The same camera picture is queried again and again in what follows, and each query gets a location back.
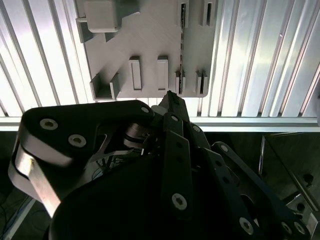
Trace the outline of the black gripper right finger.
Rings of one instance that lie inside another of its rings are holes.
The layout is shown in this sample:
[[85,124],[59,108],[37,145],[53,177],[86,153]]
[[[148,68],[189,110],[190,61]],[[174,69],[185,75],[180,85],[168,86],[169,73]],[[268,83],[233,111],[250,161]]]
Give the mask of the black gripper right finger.
[[178,100],[192,152],[202,164],[204,182],[213,186],[213,199],[222,220],[213,234],[219,240],[309,240],[303,222],[223,142],[210,146],[204,132],[190,122],[185,101]]

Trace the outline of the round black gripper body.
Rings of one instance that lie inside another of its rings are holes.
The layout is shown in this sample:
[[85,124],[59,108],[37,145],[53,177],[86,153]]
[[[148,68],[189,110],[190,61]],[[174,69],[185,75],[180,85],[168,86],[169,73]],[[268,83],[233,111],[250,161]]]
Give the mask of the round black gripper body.
[[162,119],[146,154],[71,192],[57,208],[52,240],[218,240],[213,185],[181,119]]

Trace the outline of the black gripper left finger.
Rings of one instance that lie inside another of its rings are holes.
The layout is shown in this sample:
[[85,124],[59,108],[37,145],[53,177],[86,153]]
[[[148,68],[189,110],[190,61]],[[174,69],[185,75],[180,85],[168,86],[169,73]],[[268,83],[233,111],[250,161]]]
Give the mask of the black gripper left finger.
[[116,211],[193,209],[190,125],[185,101],[168,91],[139,100],[39,107],[21,118],[12,182],[50,217],[80,202]]

